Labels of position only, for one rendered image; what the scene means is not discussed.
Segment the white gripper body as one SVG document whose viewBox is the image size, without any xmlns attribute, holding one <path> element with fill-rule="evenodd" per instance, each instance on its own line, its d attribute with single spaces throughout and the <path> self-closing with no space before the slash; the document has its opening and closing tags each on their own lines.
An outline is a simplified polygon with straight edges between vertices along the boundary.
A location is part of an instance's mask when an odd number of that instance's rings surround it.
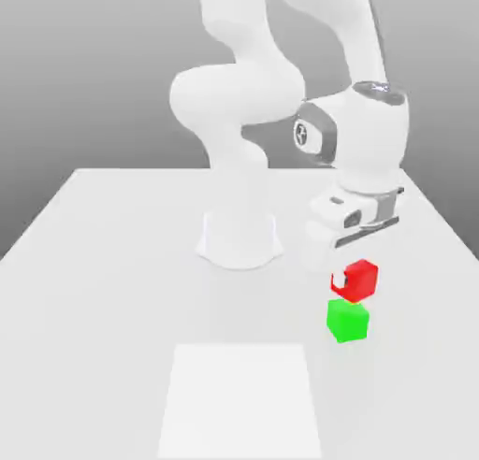
<svg viewBox="0 0 479 460">
<path fill-rule="evenodd" d="M 353 227 L 340 232 L 318 221 L 307 221 L 304 226 L 304 266 L 310 272 L 327 273 L 355 262 L 368 246 L 365 238 L 398 222 L 399 216 L 396 216 L 374 226 Z"/>
</svg>

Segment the small red cube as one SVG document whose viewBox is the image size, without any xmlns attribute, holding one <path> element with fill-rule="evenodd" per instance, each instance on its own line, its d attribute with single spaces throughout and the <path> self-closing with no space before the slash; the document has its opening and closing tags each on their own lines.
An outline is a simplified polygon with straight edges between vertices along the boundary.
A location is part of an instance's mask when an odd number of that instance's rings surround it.
<svg viewBox="0 0 479 460">
<path fill-rule="evenodd" d="M 331 275 L 330 288 L 343 299 L 356 304 L 375 293 L 379 267 L 366 259 L 348 265 L 343 271 L 344 284 L 340 287 Z"/>
</svg>

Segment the small green cube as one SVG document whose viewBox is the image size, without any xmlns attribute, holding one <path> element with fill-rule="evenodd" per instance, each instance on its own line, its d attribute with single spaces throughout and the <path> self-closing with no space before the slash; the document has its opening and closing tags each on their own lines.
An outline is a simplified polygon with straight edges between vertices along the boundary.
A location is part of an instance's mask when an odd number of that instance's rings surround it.
<svg viewBox="0 0 479 460">
<path fill-rule="evenodd" d="M 327 328 L 338 343 L 367 337 L 370 313 L 361 304 L 348 300 L 331 299 L 327 304 Z"/>
</svg>

